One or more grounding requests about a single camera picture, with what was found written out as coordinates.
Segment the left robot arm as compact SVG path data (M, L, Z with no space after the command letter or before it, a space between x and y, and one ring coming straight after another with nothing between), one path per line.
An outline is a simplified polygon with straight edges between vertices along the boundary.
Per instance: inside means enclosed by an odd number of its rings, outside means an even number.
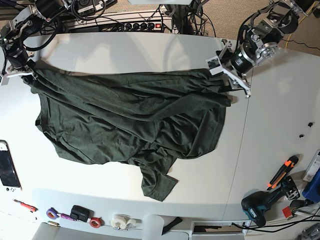
M239 27L236 46L222 39L223 48L213 58L218 64L212 75L225 75L228 85L219 92L243 90L251 96L247 73L263 61L273 57L285 35L292 34L299 26L300 16L316 5L314 0L278 0L249 16Z

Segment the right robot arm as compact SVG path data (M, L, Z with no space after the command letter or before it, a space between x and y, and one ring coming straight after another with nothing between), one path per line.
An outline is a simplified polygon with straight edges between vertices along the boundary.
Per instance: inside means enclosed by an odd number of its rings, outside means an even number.
M4 62L0 69L0 84L6 85L14 77L36 77L35 52L45 48L62 29L60 15L71 6L70 0L36 0L28 5L0 30L0 48ZM39 47L27 47L24 41L42 31L45 25L56 21L57 28L49 39Z

